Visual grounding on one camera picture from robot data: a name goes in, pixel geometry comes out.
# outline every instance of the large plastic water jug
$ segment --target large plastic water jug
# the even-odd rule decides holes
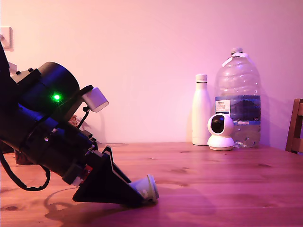
[[[242,48],[219,69],[215,80],[215,113],[229,114],[234,123],[235,147],[257,147],[261,137],[259,72]]]

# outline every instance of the white security camera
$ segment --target white security camera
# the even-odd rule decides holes
[[[231,150],[235,144],[230,134],[233,130],[233,121],[227,114],[217,113],[208,120],[208,130],[211,137],[208,146],[212,150]]]

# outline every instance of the camera lens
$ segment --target camera lens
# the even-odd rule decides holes
[[[224,130],[224,116],[217,115],[213,117],[212,124],[211,124],[212,130],[215,133],[221,133]]]

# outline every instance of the black cable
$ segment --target black cable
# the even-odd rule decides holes
[[[2,166],[3,166],[3,168],[4,168],[4,170],[5,170],[5,172],[9,175],[9,177],[13,180],[13,182],[15,182],[15,184],[16,185],[18,185],[20,188],[22,188],[22,189],[24,189],[24,190],[26,190],[26,191],[32,191],[32,192],[36,192],[36,191],[41,191],[41,190],[43,190],[44,188],[46,188],[47,187],[47,185],[48,185],[48,183],[49,183],[49,181],[50,181],[50,179],[51,179],[51,172],[49,171],[49,169],[48,168],[46,168],[46,167],[44,167],[44,166],[42,166],[42,165],[40,165],[43,169],[44,169],[44,171],[45,171],[45,176],[46,176],[46,182],[42,185],[42,186],[40,186],[40,187],[38,187],[38,188],[36,188],[36,187],[30,187],[30,188],[28,188],[12,171],[11,171],[11,169],[10,169],[10,167],[9,167],[9,164],[7,163],[7,161],[5,160],[5,158],[4,158],[4,155],[3,155],[3,153],[2,153],[2,150],[0,149],[0,162],[1,162],[1,164],[2,164]]]
[[[89,107],[86,106],[83,108],[83,111],[85,112],[84,117],[82,118],[82,120],[80,121],[79,125],[77,126],[77,128],[79,129],[80,126],[83,124],[84,120],[87,118],[87,116],[89,115]]]

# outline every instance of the blue label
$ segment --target blue label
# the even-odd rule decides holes
[[[235,125],[261,123],[260,96],[220,96],[215,98],[215,113],[230,114]]]

